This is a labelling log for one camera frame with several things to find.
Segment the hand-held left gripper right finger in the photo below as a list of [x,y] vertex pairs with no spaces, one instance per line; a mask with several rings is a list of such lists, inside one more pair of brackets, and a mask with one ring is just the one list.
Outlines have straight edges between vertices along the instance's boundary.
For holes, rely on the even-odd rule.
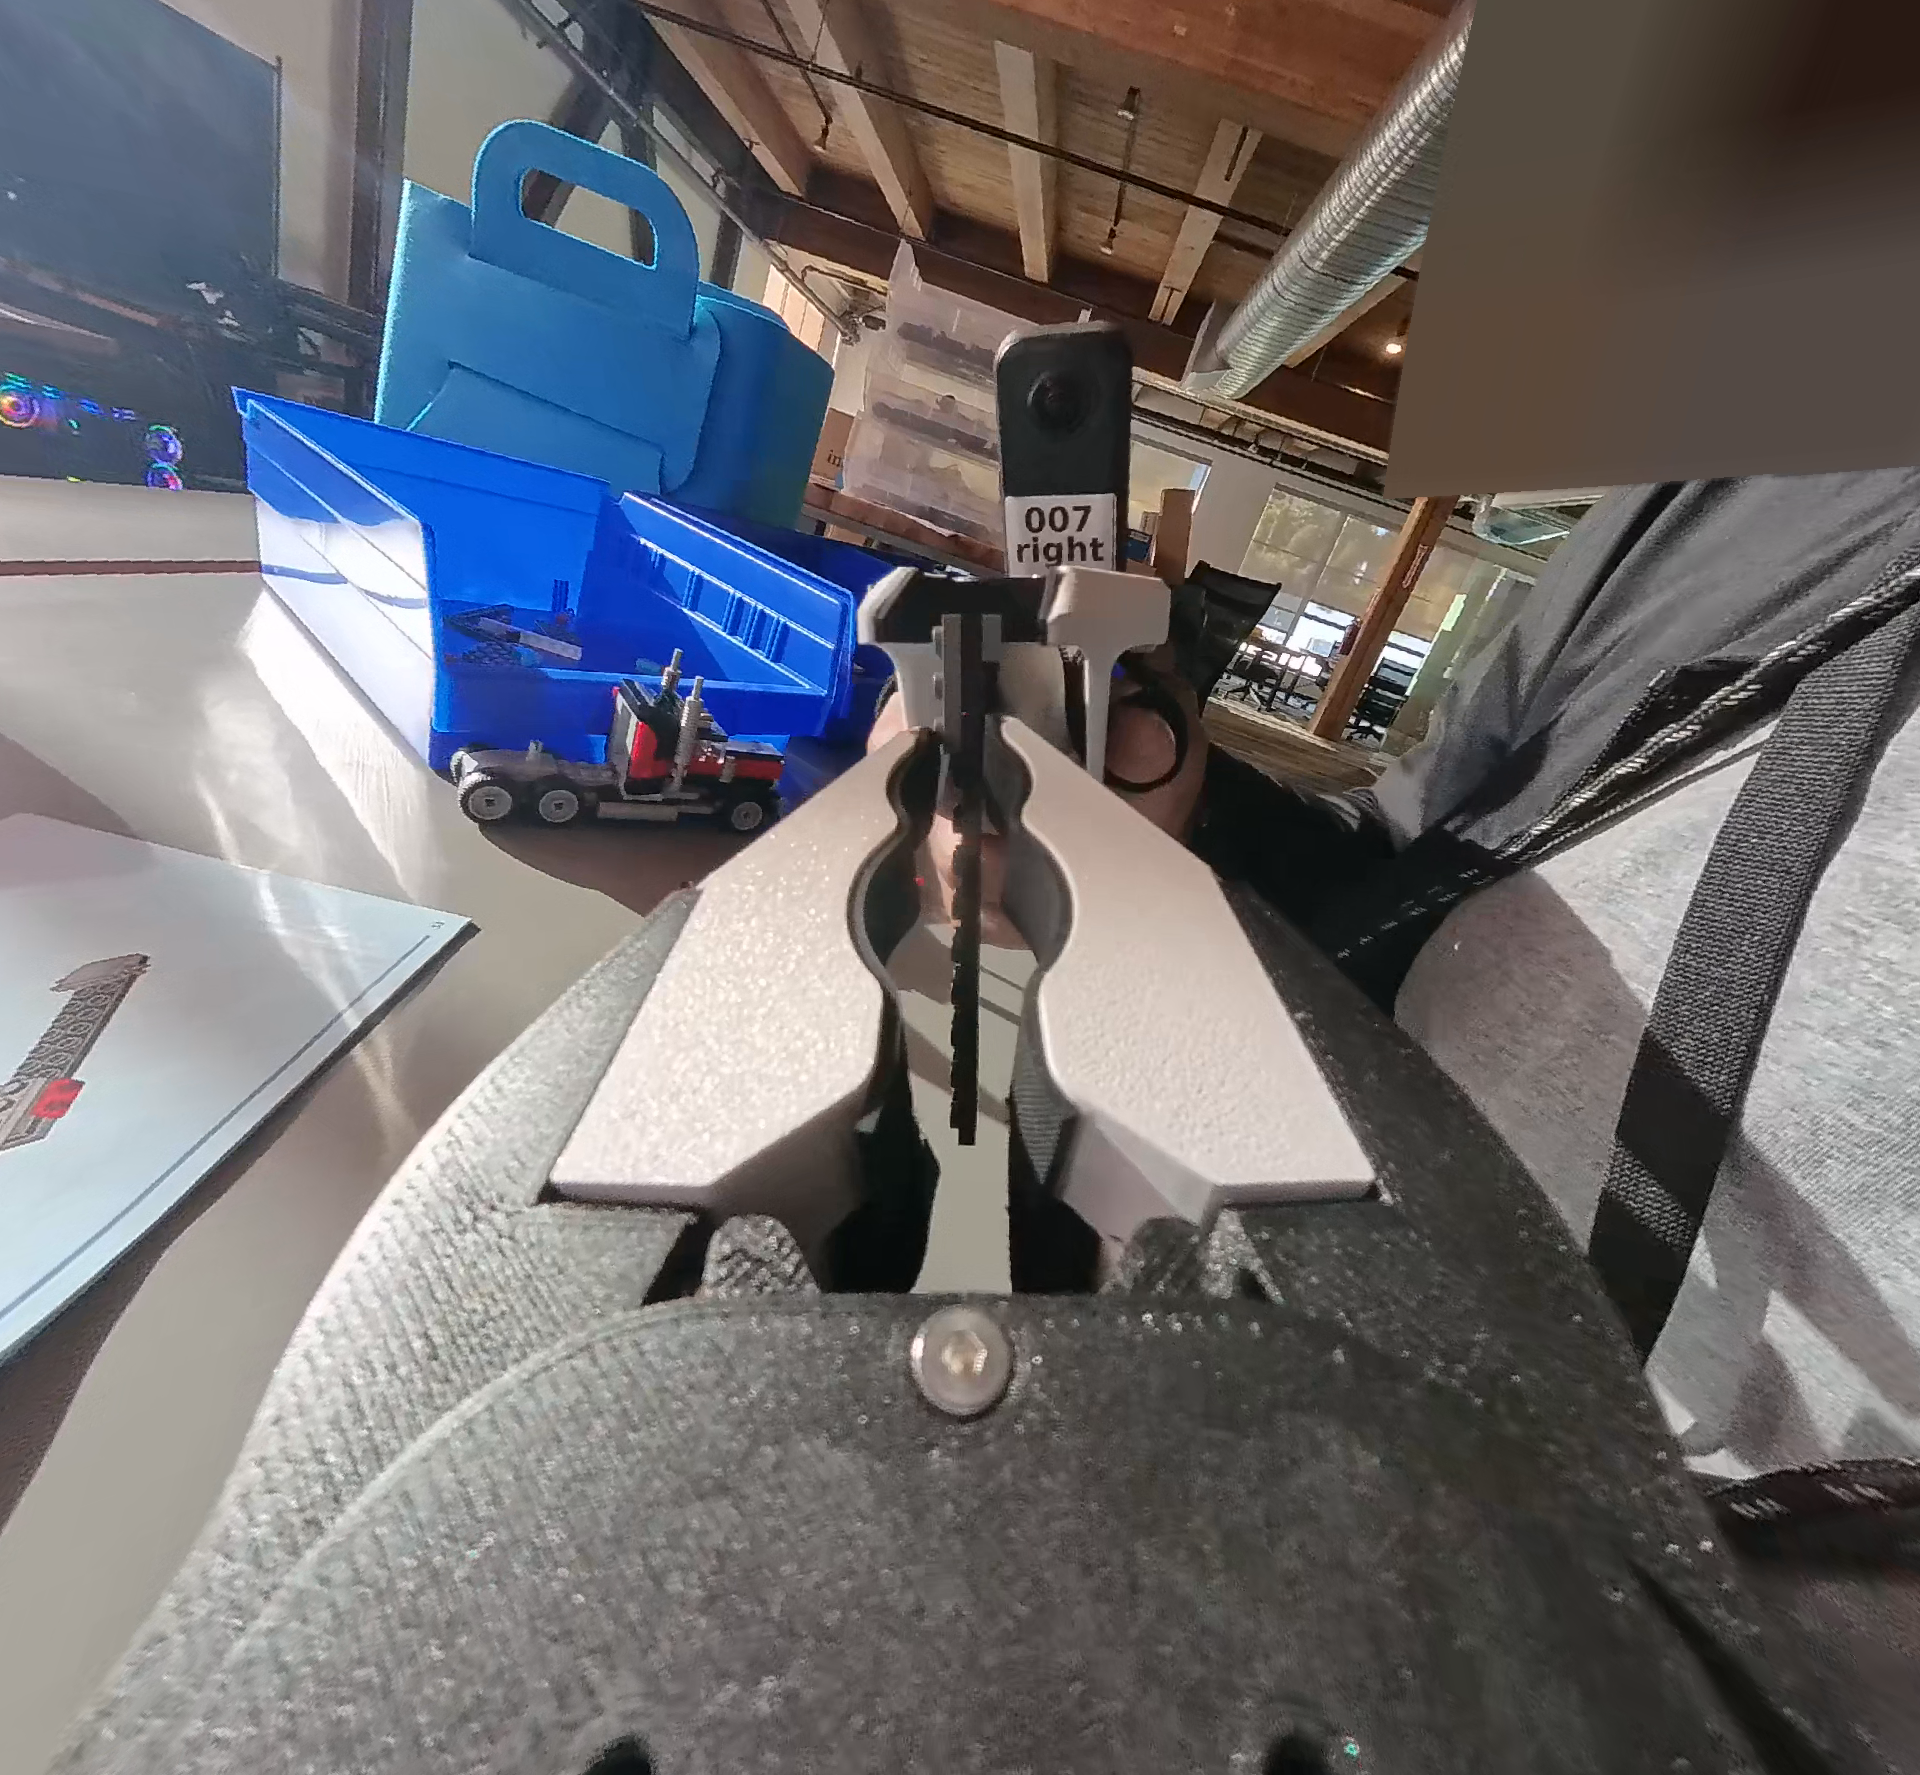
[[1013,1286],[1097,1286],[1154,1223],[1366,1223],[1348,1108],[1219,880],[1028,724],[994,739],[1000,908],[1035,959],[1009,1097]]

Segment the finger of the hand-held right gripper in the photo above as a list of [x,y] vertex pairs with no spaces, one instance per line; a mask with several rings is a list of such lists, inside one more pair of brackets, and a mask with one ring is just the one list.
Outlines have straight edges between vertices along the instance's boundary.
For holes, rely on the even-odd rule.
[[[1161,646],[1171,593],[1157,577],[1108,569],[1052,569],[1033,587],[1039,643],[1030,657],[1030,724],[1054,748],[1082,754],[1092,777],[1104,777],[1116,662]],[[1080,743],[1069,729],[1065,655],[1082,659]]]
[[905,727],[958,727],[958,685],[949,682],[941,639],[958,595],[960,577],[898,567],[858,602],[858,639],[893,665],[893,701]]

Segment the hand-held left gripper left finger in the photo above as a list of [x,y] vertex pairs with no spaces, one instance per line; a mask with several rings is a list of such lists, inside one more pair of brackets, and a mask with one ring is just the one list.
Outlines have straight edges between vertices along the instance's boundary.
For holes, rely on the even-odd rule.
[[918,924],[932,733],[909,729],[691,894],[548,1186],[778,1220],[828,1286],[912,1286],[932,1153],[888,961]]

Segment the long black brick plate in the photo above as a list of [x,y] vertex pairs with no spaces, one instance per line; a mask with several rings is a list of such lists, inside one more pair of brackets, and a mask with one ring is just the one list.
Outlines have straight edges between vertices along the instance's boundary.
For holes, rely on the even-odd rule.
[[987,823],[990,636],[995,617],[953,611],[941,622],[943,758],[953,827],[949,1125],[963,1146],[980,1120],[981,863]]

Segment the light blue instruction booklet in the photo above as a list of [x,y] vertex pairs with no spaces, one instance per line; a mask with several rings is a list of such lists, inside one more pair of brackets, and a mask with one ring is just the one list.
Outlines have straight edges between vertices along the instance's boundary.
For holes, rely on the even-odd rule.
[[4,1359],[471,932],[444,909],[4,818]]

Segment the grey desk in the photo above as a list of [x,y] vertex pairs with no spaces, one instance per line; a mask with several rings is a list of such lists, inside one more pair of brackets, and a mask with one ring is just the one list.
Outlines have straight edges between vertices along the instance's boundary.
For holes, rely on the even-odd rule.
[[4,1762],[122,1654],[330,1262],[458,1091],[740,841],[487,839],[264,591],[252,507],[4,484],[4,813],[458,911],[477,937],[200,1199],[4,1362]]

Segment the person's right hand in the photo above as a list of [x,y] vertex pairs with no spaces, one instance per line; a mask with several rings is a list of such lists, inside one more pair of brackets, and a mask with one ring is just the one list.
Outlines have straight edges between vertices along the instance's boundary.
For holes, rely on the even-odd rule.
[[1108,721],[1104,782],[1160,829],[1183,843],[1202,805],[1209,738],[1180,674],[1121,674]]

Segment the clear plastic organizer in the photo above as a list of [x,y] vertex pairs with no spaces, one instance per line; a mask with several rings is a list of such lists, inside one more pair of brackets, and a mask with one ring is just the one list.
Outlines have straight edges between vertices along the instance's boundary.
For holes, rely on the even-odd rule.
[[863,348],[863,400],[840,491],[955,535],[1002,526],[995,355],[1028,321],[927,280],[904,243],[883,328]]

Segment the pile of loose toy bricks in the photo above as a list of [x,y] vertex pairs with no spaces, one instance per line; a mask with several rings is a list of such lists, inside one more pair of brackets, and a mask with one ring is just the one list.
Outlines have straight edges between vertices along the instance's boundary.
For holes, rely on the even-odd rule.
[[437,615],[448,667],[579,669],[584,638],[573,609],[573,585],[554,580],[548,606],[454,602]]

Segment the person's grey sweatshirt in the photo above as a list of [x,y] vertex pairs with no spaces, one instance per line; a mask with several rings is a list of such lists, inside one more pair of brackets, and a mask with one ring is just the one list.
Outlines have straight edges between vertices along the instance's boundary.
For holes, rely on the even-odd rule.
[[[1578,1240],[1645,1010],[1765,736],[1463,901],[1397,1021]],[[1695,1471],[1917,1453],[1917,733],[1887,745],[1808,911],[1645,1376]]]

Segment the light blue felt bag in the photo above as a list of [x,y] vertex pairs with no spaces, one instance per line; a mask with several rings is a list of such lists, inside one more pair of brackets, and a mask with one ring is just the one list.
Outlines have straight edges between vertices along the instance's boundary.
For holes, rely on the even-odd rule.
[[[649,259],[536,221],[534,174],[638,214]],[[633,157],[512,121],[482,140],[468,201],[400,187],[387,427],[798,529],[830,379],[781,316],[702,277],[685,207]]]

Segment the person's dark jacket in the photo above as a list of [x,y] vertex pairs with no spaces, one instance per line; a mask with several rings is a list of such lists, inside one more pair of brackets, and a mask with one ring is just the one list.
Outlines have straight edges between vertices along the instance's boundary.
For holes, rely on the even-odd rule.
[[1212,754],[1190,849],[1388,1007],[1454,909],[1772,717],[1787,778],[1870,767],[1915,672],[1917,470],[1605,494],[1366,789]]

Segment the computer case with rainbow fans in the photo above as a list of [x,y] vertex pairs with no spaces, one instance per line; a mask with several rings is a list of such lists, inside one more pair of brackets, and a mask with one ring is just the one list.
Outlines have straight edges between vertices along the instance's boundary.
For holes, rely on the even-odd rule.
[[180,491],[182,466],[176,427],[17,370],[2,373],[2,475]]

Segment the large dark screen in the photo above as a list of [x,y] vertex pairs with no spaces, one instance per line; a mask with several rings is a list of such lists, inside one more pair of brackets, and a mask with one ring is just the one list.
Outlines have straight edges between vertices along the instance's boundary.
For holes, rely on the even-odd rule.
[[279,72],[159,0],[2,0],[2,251],[184,314],[278,271]]

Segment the silver ventilation duct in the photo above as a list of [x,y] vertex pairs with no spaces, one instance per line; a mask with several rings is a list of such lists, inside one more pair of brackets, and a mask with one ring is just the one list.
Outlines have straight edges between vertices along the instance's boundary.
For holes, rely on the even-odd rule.
[[1210,319],[1183,389],[1240,400],[1321,348],[1422,250],[1479,0],[1457,0],[1363,137],[1332,170],[1253,288]]

